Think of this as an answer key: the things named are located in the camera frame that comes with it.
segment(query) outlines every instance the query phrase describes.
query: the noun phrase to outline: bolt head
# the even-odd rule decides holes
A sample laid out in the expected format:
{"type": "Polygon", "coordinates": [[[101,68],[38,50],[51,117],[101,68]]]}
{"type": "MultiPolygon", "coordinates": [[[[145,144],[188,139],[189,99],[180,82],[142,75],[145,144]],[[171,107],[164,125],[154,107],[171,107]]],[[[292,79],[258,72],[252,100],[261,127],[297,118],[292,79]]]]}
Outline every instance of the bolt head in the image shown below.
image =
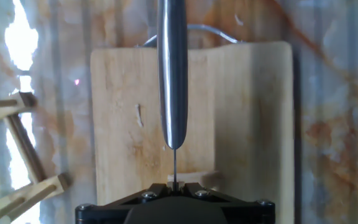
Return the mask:
{"type": "Polygon", "coordinates": [[[209,192],[207,190],[198,190],[196,192],[197,197],[205,197],[205,196],[208,196],[208,195],[209,195],[209,192]]]}
{"type": "Polygon", "coordinates": [[[144,192],[142,193],[142,197],[146,199],[155,198],[157,195],[154,192],[144,192]]]}
{"type": "Polygon", "coordinates": [[[258,202],[260,205],[271,205],[271,204],[273,204],[271,201],[269,201],[267,199],[260,199],[260,200],[257,200],[256,202],[258,202]]]}
{"type": "Polygon", "coordinates": [[[85,210],[85,209],[91,208],[93,206],[94,205],[91,203],[84,203],[84,204],[79,205],[77,208],[80,210],[85,210]]]}

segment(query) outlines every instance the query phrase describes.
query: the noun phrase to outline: cutting board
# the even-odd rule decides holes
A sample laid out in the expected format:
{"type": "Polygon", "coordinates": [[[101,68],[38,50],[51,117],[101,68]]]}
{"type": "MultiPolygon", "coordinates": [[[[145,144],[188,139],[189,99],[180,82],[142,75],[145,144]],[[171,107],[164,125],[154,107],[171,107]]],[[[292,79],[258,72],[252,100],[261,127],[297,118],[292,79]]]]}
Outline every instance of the cutting board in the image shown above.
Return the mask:
{"type": "MultiPolygon", "coordinates": [[[[227,45],[190,50],[188,60],[188,131],[178,172],[218,170],[220,192],[268,198],[278,223],[293,223],[291,47],[227,45]]],[[[157,51],[96,50],[91,73],[98,204],[167,182],[173,152],[160,125],[157,51]]]]}

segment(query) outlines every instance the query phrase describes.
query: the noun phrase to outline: black machine base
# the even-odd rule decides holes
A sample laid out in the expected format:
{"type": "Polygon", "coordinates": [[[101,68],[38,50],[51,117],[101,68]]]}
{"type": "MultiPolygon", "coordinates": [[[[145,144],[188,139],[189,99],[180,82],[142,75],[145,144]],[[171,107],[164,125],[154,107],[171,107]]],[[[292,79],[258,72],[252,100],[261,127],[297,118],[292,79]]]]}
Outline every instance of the black machine base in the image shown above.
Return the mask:
{"type": "Polygon", "coordinates": [[[152,184],[108,205],[80,205],[75,209],[75,220],[76,224],[274,224],[275,204],[267,200],[244,202],[198,183],[185,184],[179,192],[166,184],[152,184]]]}

